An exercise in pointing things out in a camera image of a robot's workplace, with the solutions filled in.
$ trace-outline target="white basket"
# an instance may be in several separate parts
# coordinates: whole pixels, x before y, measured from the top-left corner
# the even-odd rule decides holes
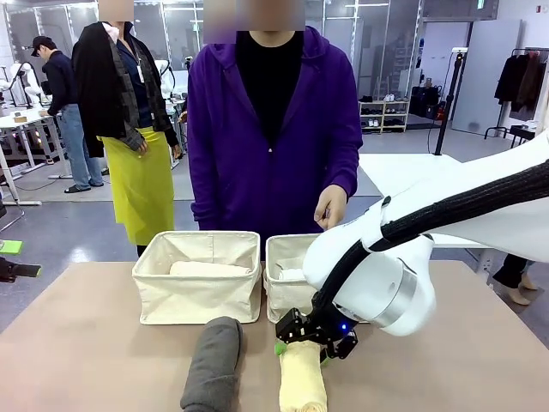
[[[229,316],[241,323],[259,318],[259,235],[252,232],[164,232],[157,234],[132,275],[142,300],[142,324],[206,324]],[[234,264],[242,276],[169,275],[178,261]]]
[[[297,307],[302,313],[312,310],[311,298],[316,289],[305,280],[281,280],[281,271],[301,269],[305,253],[317,234],[274,236],[265,246],[265,274],[263,286],[267,291],[267,317],[278,322],[286,313]]]

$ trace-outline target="hand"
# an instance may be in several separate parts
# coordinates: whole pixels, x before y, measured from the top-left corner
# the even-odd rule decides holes
[[[183,113],[179,115],[179,123],[185,123],[187,121],[187,111],[185,110]]]
[[[181,146],[176,144],[175,146],[172,147],[172,156],[173,156],[173,159],[175,159],[175,160],[181,159],[183,157],[183,152],[181,151]]]
[[[147,142],[143,140],[143,143],[141,144],[137,152],[139,153],[139,155],[143,156],[144,154],[147,153],[147,150],[148,150]]]
[[[347,208],[347,193],[341,186],[330,185],[320,194],[315,222],[324,230],[336,226],[343,217]]]

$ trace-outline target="yellow rolled towel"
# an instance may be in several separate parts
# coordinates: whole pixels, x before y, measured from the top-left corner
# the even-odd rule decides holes
[[[328,398],[320,371],[320,345],[294,342],[280,355],[281,412],[326,412]]]

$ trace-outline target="brown table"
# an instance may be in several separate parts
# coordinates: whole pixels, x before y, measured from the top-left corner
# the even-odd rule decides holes
[[[143,326],[130,263],[73,264],[0,335],[2,412],[176,412],[200,326]],[[460,262],[433,262],[438,309],[399,338],[360,326],[323,369],[333,412],[538,412],[549,353]],[[274,326],[244,327],[242,412],[278,412]]]

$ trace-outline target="person in yellow skirt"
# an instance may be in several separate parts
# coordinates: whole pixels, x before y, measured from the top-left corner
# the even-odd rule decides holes
[[[128,21],[84,28],[72,61],[90,156],[109,164],[117,223],[141,256],[159,232],[173,230],[170,154],[181,148],[166,113],[160,74]]]

